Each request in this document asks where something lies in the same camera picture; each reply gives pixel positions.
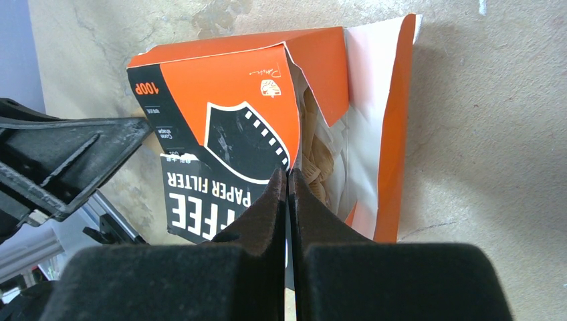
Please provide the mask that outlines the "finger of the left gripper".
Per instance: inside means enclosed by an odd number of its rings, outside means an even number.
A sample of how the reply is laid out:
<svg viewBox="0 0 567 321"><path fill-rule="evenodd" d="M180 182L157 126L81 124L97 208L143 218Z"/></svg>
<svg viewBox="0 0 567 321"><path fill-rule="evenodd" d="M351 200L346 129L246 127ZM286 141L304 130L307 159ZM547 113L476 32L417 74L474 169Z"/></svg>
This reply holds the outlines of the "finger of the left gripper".
<svg viewBox="0 0 567 321"><path fill-rule="evenodd" d="M1 99L1 220L63 221L152 133L142 117L60 119Z"/></svg>

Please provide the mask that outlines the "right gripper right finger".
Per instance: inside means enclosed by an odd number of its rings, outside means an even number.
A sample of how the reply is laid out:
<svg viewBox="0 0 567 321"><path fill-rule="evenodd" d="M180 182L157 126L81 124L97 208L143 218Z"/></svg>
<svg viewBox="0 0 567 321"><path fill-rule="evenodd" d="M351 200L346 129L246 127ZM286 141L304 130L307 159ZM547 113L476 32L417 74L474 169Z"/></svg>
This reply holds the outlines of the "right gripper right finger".
<svg viewBox="0 0 567 321"><path fill-rule="evenodd" d="M371 241L288 178L298 320L511 320L497 274L466 243Z"/></svg>

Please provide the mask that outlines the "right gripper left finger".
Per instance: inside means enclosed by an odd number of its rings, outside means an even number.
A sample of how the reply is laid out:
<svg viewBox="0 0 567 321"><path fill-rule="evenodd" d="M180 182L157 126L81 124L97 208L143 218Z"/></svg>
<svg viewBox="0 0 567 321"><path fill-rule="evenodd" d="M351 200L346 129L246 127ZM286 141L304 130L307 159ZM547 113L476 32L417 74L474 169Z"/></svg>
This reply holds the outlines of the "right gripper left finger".
<svg viewBox="0 0 567 321"><path fill-rule="evenodd" d="M283 320L287 176L211 241L78 252L43 320Z"/></svg>

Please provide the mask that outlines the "orange coffee filter box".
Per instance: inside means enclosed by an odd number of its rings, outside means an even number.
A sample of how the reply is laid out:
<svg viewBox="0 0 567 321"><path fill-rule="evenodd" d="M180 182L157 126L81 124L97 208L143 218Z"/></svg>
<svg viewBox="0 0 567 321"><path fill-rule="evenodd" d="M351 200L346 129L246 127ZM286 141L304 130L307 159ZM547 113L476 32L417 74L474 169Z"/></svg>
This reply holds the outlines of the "orange coffee filter box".
<svg viewBox="0 0 567 321"><path fill-rule="evenodd" d="M397 240L422 16L156 46L126 69L160 144L166 229L232 224L275 169L363 236Z"/></svg>

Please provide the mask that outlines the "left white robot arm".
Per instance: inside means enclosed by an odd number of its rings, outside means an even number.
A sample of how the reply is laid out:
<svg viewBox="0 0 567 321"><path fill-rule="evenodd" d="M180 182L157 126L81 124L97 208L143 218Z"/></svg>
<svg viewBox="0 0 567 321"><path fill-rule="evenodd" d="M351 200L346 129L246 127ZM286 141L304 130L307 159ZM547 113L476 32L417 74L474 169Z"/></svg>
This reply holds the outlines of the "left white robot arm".
<svg viewBox="0 0 567 321"><path fill-rule="evenodd" d="M64 252L52 227L84 205L94 220L71 229L97 245L144 243L99 193L151 133L142 117L61 119L1 99L2 320L39 320L55 285L40 264Z"/></svg>

